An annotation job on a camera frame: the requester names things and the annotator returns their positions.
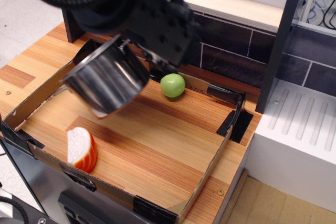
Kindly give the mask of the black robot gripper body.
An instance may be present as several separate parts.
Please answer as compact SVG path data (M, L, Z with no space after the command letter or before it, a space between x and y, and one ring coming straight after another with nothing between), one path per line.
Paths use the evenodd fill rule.
M184 0L135 0L122 33L166 70L188 63L198 47L198 25Z

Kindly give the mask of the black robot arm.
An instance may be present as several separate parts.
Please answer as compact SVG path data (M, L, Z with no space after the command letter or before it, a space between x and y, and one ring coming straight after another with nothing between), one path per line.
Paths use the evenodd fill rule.
M166 69L188 63L199 44L194 14L184 0L42 1L70 11L86 32L131 40Z

